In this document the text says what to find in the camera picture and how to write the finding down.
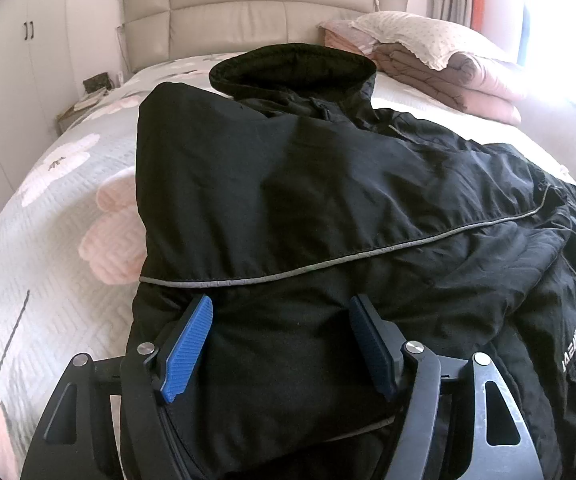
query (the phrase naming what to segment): black jacket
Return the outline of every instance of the black jacket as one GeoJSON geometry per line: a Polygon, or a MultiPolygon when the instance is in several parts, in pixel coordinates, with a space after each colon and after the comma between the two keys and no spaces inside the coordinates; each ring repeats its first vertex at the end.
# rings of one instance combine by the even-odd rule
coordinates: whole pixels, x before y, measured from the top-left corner
{"type": "Polygon", "coordinates": [[[212,69],[234,100],[152,91],[128,347],[163,341],[202,289],[214,325],[167,408],[194,476],[367,479],[388,428],[328,442],[393,415],[348,323],[366,292],[437,354],[487,352],[560,478],[576,467],[576,187],[506,144],[373,110],[374,78],[365,57],[287,44],[212,69]]]}

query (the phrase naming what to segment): white pillow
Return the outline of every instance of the white pillow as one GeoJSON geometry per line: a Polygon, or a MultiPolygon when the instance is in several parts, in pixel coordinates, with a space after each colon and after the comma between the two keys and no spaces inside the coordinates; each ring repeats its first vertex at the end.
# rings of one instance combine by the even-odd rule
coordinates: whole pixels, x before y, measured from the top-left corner
{"type": "Polygon", "coordinates": [[[457,52],[512,61],[490,40],[458,23],[398,10],[380,10],[360,16],[352,25],[382,43],[401,43],[435,70],[446,68],[450,56],[457,52]]]}

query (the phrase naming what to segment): beige leather headboard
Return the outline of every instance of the beige leather headboard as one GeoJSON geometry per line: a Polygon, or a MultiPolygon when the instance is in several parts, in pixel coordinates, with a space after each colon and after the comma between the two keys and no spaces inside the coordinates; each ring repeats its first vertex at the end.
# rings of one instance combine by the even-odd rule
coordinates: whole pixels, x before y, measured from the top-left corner
{"type": "MultiPolygon", "coordinates": [[[[408,0],[379,0],[406,10],[408,0]]],[[[277,43],[321,43],[325,20],[356,18],[375,0],[124,0],[124,34],[134,73],[163,61],[243,52],[277,43]]]]}

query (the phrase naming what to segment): reflective piping trim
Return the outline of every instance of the reflective piping trim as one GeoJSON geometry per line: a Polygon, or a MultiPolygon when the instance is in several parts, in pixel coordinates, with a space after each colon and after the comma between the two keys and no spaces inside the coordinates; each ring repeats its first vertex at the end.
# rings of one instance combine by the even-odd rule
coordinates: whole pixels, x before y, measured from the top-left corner
{"type": "Polygon", "coordinates": [[[491,220],[488,222],[478,222],[476,224],[468,224],[465,226],[457,227],[451,231],[446,231],[439,235],[430,236],[428,238],[420,238],[419,240],[413,240],[411,242],[404,242],[401,244],[395,244],[387,247],[382,247],[379,249],[373,249],[370,251],[364,251],[362,253],[348,254],[348,256],[342,256],[340,258],[334,258],[333,260],[327,260],[325,262],[319,262],[318,264],[312,264],[305,267],[299,267],[298,269],[287,270],[286,272],[280,272],[277,274],[270,274],[268,276],[259,276],[258,278],[239,278],[235,280],[215,280],[212,282],[168,282],[167,280],[157,280],[156,278],[148,278],[146,276],[140,276],[139,281],[143,283],[152,283],[153,285],[163,285],[170,286],[173,288],[212,288],[214,286],[235,286],[235,285],[255,285],[256,283],[267,283],[276,282],[277,280],[284,280],[286,278],[292,278],[293,276],[299,276],[300,274],[306,274],[307,272],[312,272],[313,270],[325,269],[327,267],[333,267],[340,264],[345,264],[348,262],[354,262],[355,260],[361,260],[363,258],[371,258],[372,256],[380,256],[380,254],[391,253],[393,251],[399,251],[401,249],[407,249],[409,247],[417,247],[420,245],[431,244],[438,240],[443,240],[444,238],[463,233],[464,231],[469,231],[471,229],[477,229],[479,227],[487,227],[490,225],[501,224],[503,222],[508,222],[511,220],[520,220],[521,218],[526,218],[532,216],[543,207],[546,202],[546,196],[548,195],[548,190],[550,185],[546,188],[542,203],[537,209],[533,209],[527,213],[523,213],[517,216],[508,216],[505,218],[500,218],[497,220],[491,220]]]}

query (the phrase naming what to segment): quilted bedspread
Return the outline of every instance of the quilted bedspread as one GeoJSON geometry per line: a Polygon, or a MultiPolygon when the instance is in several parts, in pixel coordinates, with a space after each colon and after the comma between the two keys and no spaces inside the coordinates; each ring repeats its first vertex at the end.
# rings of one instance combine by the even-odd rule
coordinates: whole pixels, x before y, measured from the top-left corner
{"type": "MultiPolygon", "coordinates": [[[[73,355],[104,359],[124,353],[146,256],[135,199],[138,105],[162,81],[214,91],[210,68],[234,55],[181,59],[139,72],[59,138],[2,211],[3,480],[20,475],[34,428],[73,355]]],[[[565,168],[516,128],[452,110],[382,74],[373,105],[411,112],[478,142],[509,142],[571,181],[565,168]]]]}

